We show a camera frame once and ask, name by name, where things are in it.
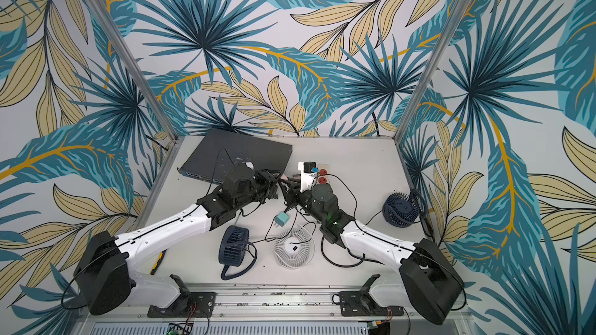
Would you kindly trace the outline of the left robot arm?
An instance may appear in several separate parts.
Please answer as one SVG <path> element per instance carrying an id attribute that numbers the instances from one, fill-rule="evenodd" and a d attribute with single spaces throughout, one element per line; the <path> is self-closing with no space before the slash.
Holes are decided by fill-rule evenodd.
<path id="1" fill-rule="evenodd" d="M 273 198 L 281 177 L 281 172 L 241 164 L 213 192 L 169 218 L 116 237 L 95 235 L 74 271 L 80 291 L 76 308 L 100 316 L 122 305 L 148 305 L 160 315 L 185 316 L 192 293 L 182 279 L 139 273 L 138 267 L 159 252 L 219 228 L 246 206 Z"/>

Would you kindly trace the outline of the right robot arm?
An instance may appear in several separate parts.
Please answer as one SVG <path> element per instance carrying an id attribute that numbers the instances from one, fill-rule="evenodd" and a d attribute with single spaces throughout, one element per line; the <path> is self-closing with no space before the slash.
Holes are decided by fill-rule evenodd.
<path id="1" fill-rule="evenodd" d="M 435 243 L 403 241 L 369 228 L 339 207 L 328 183 L 304 191 L 296 180 L 279 185 L 287 206 L 301 207 L 320 223 L 324 240 L 395 271 L 413 308 L 435 325 L 445 322 L 465 286 Z"/>

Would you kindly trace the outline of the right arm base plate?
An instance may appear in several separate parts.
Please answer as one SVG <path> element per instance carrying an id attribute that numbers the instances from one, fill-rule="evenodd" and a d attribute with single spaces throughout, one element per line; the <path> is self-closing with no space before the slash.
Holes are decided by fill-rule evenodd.
<path id="1" fill-rule="evenodd" d="M 332 303 L 340 306 L 344 317 L 383 316 L 391 318 L 394 315 L 403 316 L 405 311 L 400 306 L 380 306 L 372 297 L 370 290 L 380 278 L 372 275 L 358 291 L 342 291 L 332 295 Z"/>

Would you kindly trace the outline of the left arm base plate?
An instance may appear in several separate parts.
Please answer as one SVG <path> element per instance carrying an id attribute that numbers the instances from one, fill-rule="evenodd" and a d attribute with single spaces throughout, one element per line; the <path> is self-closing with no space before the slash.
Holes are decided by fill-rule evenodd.
<path id="1" fill-rule="evenodd" d="M 150 306 L 149 318 L 207 318 L 214 311 L 215 292 L 191 292 L 183 280 L 177 275 L 170 275 L 179 290 L 179 296 L 168 307 Z"/>

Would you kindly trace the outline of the beige power strip red sockets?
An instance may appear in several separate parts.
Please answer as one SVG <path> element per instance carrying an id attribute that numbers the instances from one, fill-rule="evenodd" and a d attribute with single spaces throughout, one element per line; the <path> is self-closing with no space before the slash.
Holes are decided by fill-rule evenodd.
<path id="1" fill-rule="evenodd" d="M 312 175 L 313 175 L 312 186 L 327 184 L 327 170 L 326 169 L 320 168 L 315 165 L 312 168 Z"/>

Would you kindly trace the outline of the teal USB charger plug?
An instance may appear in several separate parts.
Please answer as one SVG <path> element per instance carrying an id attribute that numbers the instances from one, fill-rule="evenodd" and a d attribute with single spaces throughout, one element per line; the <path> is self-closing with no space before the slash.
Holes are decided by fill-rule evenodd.
<path id="1" fill-rule="evenodd" d="M 277 214 L 273 220 L 273 223 L 276 226 L 282 227 L 285 226 L 290 220 L 290 216 L 288 215 L 287 212 L 280 212 L 279 214 Z"/>

